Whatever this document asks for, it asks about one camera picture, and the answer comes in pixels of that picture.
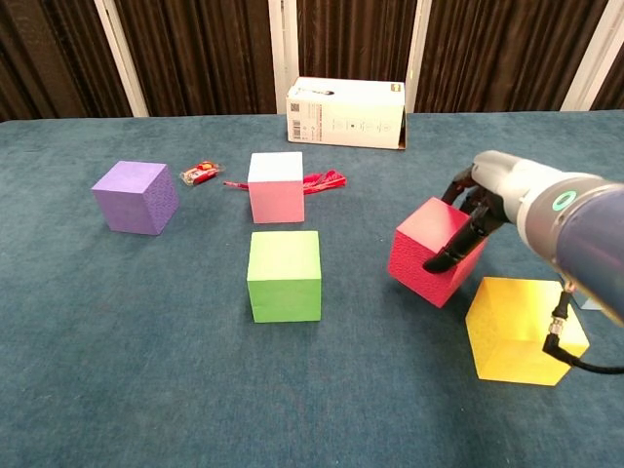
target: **table surface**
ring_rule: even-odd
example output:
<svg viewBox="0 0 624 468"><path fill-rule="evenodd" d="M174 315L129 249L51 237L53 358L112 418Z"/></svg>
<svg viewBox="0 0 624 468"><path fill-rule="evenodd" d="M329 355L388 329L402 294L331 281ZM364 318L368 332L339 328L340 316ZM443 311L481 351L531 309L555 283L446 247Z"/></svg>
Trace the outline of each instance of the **table surface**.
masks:
<svg viewBox="0 0 624 468"><path fill-rule="evenodd" d="M556 279L512 226L439 310L386 273L395 227L480 151L624 179L624 112L409 116L409 149L286 141L283 116L0 125L2 466L623 466L624 377L481 381L464 317L484 276ZM302 151L348 186L300 224L253 225L250 155ZM90 188L118 160L204 159L158 237L111 232ZM257 325L256 230L318 230L319 323ZM580 320L587 361L624 331Z"/></svg>

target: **brown curtain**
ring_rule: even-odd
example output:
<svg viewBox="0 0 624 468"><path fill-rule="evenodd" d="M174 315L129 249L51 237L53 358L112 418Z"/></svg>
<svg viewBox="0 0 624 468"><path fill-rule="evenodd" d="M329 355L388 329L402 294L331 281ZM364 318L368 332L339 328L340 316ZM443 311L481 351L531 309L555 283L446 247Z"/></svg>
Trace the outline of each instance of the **brown curtain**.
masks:
<svg viewBox="0 0 624 468"><path fill-rule="evenodd" d="M559 110L606 0L437 0L416 112Z"/></svg>
<svg viewBox="0 0 624 468"><path fill-rule="evenodd" d="M624 109L624 46L604 79L592 110Z"/></svg>
<svg viewBox="0 0 624 468"><path fill-rule="evenodd" d="M92 1L0 0L0 118L132 112Z"/></svg>
<svg viewBox="0 0 624 468"><path fill-rule="evenodd" d="M416 0L297 0L299 74L405 81Z"/></svg>
<svg viewBox="0 0 624 468"><path fill-rule="evenodd" d="M266 0L117 0L150 115L274 113Z"/></svg>

